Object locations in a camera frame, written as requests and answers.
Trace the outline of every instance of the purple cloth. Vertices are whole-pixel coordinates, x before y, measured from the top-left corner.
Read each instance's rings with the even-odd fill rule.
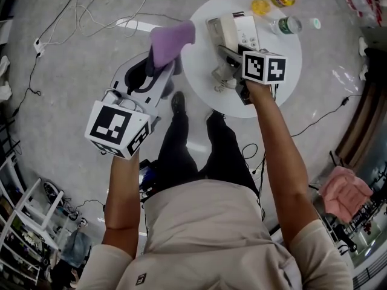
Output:
[[[175,60],[183,47],[195,43],[195,25],[192,21],[174,27],[158,27],[151,31],[154,65],[161,68]]]

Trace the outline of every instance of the floor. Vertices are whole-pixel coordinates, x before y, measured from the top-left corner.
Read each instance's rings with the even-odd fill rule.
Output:
[[[79,0],[87,4],[89,0]],[[90,10],[98,22],[108,23],[115,18],[133,14],[143,0],[95,0]],[[148,0],[144,12],[163,13],[179,19],[189,19],[195,10],[208,0]],[[28,77],[36,52],[34,40],[56,17],[67,0],[18,0],[15,19],[6,53],[11,61],[10,85],[13,91],[12,108],[17,107],[28,85]],[[358,78],[363,60],[358,54],[360,30],[339,9],[336,0],[299,0],[293,8],[284,10],[288,15],[304,18],[317,17],[320,31],[305,31],[300,35],[303,65],[299,83],[290,98],[281,106],[291,134],[300,132],[327,112],[336,109],[344,97],[360,94],[363,84]],[[171,19],[159,16],[141,16],[140,20],[156,25],[173,25]],[[67,13],[58,25],[53,42],[66,38],[73,30],[73,12]],[[87,15],[83,19],[85,33],[98,26]],[[46,42],[47,33],[42,40]],[[48,45],[39,59],[32,78],[34,89],[42,91],[38,97],[28,93],[17,116],[16,135],[21,140],[25,167],[39,176],[52,180],[80,205],[87,199],[105,201],[109,185],[110,156],[101,155],[83,134],[91,107],[100,100],[109,86],[116,69],[130,57],[149,48],[149,34],[138,31],[130,39],[123,28],[105,29],[92,37],[77,30],[63,45]],[[184,74],[174,78],[176,89],[187,99],[190,118],[188,148],[199,168],[210,154],[205,116],[210,108],[201,101],[188,84]],[[310,180],[316,177],[329,160],[328,152],[335,149],[344,135],[356,109],[358,97],[309,128],[294,141],[307,165]],[[157,159],[164,134],[171,122],[170,99],[158,107],[162,117],[155,132],[140,149],[141,159]],[[250,160],[254,169],[262,160],[264,147],[255,118],[226,118],[235,131],[238,144],[258,145],[258,153]],[[246,150],[246,155],[253,153]],[[254,176],[259,184],[258,175]],[[262,201],[266,211],[265,223],[269,228],[277,224],[267,175],[264,175]],[[86,203],[80,208],[88,219],[90,231],[102,237],[104,224],[101,205]],[[141,222],[141,232],[146,232]]]

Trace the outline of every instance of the bottle cap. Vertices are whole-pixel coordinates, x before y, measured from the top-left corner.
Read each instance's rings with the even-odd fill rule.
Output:
[[[314,29],[321,29],[321,21],[318,18],[309,19],[309,23]]]

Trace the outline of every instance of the beige cloth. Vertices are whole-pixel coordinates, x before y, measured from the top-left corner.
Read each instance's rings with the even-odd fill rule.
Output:
[[[78,289],[352,289],[345,262],[321,221],[274,243],[246,187],[197,181],[145,203],[145,254],[95,246]]]

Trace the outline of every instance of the yellow bottle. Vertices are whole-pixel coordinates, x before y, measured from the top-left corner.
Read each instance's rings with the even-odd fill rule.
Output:
[[[265,15],[274,7],[289,7],[295,2],[296,0],[253,0],[252,10],[257,15]]]

